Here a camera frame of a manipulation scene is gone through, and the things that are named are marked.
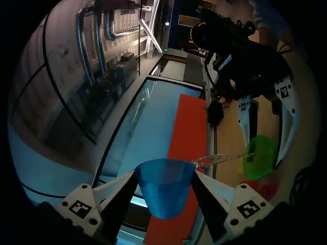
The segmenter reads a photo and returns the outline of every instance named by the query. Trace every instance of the metal pipe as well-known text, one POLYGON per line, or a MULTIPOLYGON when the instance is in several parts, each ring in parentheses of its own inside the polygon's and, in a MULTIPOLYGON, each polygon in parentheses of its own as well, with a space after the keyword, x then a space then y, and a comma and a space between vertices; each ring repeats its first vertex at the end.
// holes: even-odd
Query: metal pipe
POLYGON ((114 11, 107 11, 105 13, 105 37, 108 40, 115 40, 116 38, 127 36, 139 31, 139 26, 127 28, 121 31, 115 32, 114 29, 114 11))
POLYGON ((89 56, 87 54, 86 44, 85 44, 85 34, 84 34, 84 16, 86 13, 89 13, 94 10, 94 2, 82 8, 77 14, 77 36, 78 43, 81 51, 81 59, 84 65, 84 70, 89 80, 90 86, 96 84, 94 75, 92 73, 89 56))
POLYGON ((103 40, 102 40, 102 13, 100 11, 94 11, 94 39, 96 41, 96 53, 99 58, 100 68, 102 75, 107 74, 107 66, 105 63, 105 54, 103 52, 103 40))

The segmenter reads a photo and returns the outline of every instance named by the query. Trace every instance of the orange mat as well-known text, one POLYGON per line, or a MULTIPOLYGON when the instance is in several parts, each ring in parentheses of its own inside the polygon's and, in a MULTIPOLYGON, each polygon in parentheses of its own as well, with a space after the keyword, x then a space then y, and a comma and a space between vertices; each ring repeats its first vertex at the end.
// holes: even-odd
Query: orange mat
MULTIPOLYGON (((192 161, 206 155, 207 115, 203 109, 205 105, 205 100, 184 94, 180 96, 168 158, 192 161)), ((181 241, 189 238, 198 205, 191 187, 184 210, 178 217, 164 220, 151 216, 143 243, 183 245, 181 241)))

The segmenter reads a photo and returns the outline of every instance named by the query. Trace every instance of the metal frame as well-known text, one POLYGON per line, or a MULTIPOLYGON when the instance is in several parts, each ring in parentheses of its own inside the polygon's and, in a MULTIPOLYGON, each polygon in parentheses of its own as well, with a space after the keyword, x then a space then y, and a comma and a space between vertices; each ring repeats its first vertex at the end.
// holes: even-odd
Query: metal frame
POLYGON ((183 81, 176 80, 176 79, 164 78, 164 77, 153 76, 153 75, 148 75, 147 77, 148 78, 154 78, 154 79, 164 81, 164 82, 171 82, 171 83, 175 83, 175 84, 179 84, 179 85, 188 86, 188 87, 191 87, 192 89, 196 89, 196 90, 203 90, 204 89, 202 86, 198 86, 198 85, 188 83, 188 82, 183 82, 183 81))

